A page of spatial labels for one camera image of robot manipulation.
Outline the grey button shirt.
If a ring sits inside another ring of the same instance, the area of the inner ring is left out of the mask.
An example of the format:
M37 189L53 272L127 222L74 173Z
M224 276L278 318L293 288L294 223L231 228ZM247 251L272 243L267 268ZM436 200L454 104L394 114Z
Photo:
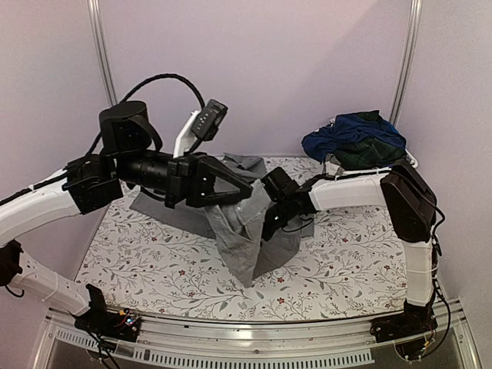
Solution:
M269 241L261 239L264 217L272 202L260 185L267 174L264 159L225 153L221 162L253 187L250 198L233 205L192 208L179 203L167 208L139 193L130 209L182 231L216 241L218 253L231 274L244 287L254 279L288 263L299 251L301 239L314 235L314 224L293 219Z

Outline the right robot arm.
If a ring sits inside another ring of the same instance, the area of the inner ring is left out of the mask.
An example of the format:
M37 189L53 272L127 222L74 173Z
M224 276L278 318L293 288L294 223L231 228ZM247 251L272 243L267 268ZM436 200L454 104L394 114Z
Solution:
M261 180L273 205L267 210L263 240L299 215L335 208L384 206L395 234L404 247L407 294L410 307L397 319L397 328L413 335L427 323L428 306L434 296L433 278L440 248L435 239L442 215L437 197L414 166L401 159L389 168L349 175L315 175L303 184L275 168Z

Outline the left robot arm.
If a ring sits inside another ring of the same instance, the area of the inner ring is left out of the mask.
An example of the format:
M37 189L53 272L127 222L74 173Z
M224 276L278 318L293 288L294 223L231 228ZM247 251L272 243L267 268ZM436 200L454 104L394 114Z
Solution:
M211 140L227 108L209 101L181 130L172 153L148 119L143 101L123 101L99 115L103 148L69 162L44 181L1 202L1 284L29 291L82 316L99 334L115 325L102 292L84 288L39 264L23 251L18 238L63 218L85 215L122 197L124 186L154 190L168 208L184 202L193 208L235 204L252 187L217 158L195 147Z

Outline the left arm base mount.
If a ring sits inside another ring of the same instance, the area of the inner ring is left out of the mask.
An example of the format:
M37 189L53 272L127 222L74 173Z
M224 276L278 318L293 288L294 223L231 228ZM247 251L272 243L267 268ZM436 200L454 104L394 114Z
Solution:
M135 343L141 329L141 315L130 308L111 312L99 288L92 284L85 287L89 293L89 309L82 315L73 316L75 327L94 335Z

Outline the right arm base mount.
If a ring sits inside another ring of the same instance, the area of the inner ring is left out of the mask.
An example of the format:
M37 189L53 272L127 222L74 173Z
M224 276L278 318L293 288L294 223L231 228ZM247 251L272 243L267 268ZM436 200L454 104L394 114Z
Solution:
M377 343L381 343L423 334L436 328L432 304L417 306L405 301L402 313L373 319L370 334Z

